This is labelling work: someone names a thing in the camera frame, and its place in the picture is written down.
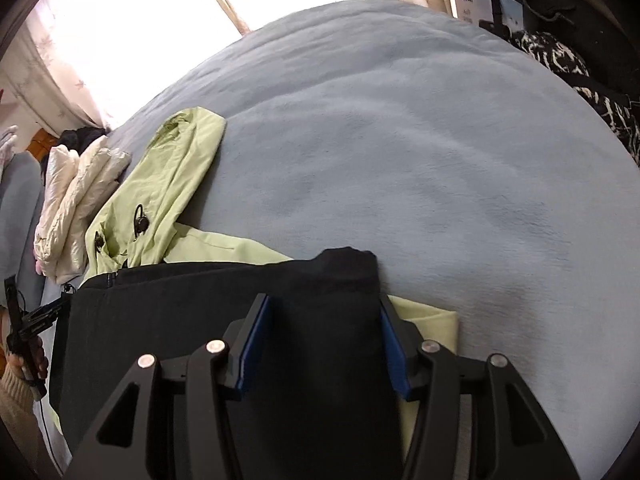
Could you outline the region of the white floral curtains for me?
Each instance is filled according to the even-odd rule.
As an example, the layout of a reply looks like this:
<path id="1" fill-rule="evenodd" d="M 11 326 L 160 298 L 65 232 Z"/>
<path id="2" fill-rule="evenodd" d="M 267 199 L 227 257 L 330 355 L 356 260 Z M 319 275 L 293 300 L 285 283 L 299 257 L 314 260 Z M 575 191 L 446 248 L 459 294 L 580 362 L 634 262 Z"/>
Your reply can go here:
<path id="1" fill-rule="evenodd" d="M 48 130 L 117 127 L 191 68 L 282 16 L 342 0 L 39 0 L 1 79 Z M 405 0 L 449 12 L 450 0 Z"/>

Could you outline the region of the floral purple folded quilt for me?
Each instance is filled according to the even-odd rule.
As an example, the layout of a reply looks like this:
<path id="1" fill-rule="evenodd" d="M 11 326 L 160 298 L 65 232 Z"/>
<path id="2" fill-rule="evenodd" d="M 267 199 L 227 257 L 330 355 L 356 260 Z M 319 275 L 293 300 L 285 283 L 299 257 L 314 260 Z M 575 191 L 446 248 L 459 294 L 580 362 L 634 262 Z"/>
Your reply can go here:
<path id="1" fill-rule="evenodd" d="M 0 164 L 2 167 L 6 166 L 13 158 L 17 130 L 17 125 L 12 125 L 0 134 Z"/>

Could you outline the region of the white cardboard box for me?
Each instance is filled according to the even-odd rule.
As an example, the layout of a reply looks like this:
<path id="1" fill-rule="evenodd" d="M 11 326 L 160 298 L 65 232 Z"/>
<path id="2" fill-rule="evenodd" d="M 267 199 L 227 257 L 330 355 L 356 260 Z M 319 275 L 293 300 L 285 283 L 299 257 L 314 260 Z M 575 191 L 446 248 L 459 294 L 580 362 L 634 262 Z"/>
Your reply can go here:
<path id="1" fill-rule="evenodd" d="M 454 0 L 457 18 L 510 37 L 525 28 L 524 12 L 516 0 Z"/>

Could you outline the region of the black clothing heap by window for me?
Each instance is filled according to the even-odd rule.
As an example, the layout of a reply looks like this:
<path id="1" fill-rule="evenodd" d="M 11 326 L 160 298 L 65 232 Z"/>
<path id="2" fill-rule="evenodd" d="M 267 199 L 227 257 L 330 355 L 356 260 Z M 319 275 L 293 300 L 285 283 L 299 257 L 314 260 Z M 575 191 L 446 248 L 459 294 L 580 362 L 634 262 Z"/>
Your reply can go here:
<path id="1" fill-rule="evenodd" d="M 64 130 L 54 146 L 64 145 L 69 150 L 75 150 L 81 154 L 99 136 L 107 136 L 109 133 L 107 129 L 94 127 Z"/>

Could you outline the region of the black white patterned garment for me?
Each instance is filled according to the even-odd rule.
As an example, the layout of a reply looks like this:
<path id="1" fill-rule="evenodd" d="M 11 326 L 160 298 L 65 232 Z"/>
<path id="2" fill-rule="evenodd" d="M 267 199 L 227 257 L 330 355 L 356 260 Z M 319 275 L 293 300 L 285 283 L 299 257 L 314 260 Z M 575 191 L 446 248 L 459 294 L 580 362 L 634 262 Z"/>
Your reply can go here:
<path id="1" fill-rule="evenodd" d="M 572 87 L 600 116 L 639 165 L 639 99 L 600 84 L 585 61 L 548 32 L 514 32 L 512 46 L 528 54 Z"/>

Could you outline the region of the folded cream puffer jacket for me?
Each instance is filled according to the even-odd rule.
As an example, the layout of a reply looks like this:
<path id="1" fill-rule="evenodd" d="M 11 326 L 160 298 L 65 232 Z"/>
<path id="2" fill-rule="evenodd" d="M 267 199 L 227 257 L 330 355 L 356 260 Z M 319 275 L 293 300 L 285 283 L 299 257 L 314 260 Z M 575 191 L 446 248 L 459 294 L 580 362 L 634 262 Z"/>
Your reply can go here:
<path id="1" fill-rule="evenodd" d="M 44 202 L 34 238 L 36 271 L 62 285 L 87 264 L 85 235 L 94 214 L 117 188 L 130 155 L 98 136 L 79 153 L 51 148 Z"/>

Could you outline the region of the blue fleece bed blanket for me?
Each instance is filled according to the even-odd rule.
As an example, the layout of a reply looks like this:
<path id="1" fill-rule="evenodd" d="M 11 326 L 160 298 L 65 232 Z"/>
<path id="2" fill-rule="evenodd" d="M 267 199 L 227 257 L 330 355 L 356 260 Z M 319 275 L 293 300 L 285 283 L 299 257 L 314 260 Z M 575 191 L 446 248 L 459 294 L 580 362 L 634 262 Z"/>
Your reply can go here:
<path id="1" fill-rule="evenodd" d="M 290 257 L 374 252 L 394 294 L 502 350 L 582 478 L 639 420 L 639 170 L 588 103 L 475 26 L 332 3 L 225 48 L 111 133 L 139 160 L 171 114 L 224 116 L 182 221 Z"/>

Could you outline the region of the green and black hooded jacket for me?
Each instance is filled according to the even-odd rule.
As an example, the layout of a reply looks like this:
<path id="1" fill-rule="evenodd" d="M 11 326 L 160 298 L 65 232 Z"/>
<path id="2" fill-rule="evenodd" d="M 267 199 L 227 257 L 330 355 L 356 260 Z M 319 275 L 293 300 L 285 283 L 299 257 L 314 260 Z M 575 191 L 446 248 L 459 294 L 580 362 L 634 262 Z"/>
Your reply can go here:
<path id="1" fill-rule="evenodd" d="M 51 404 L 77 451 L 134 359 L 180 358 L 283 296 L 255 388 L 230 404 L 249 479 L 396 479 L 412 414 L 388 378 L 375 251 L 418 194 L 410 152 L 372 130 L 235 132 L 222 209 L 186 226 L 224 118 L 167 118 L 88 229 L 85 283 L 58 322 Z"/>

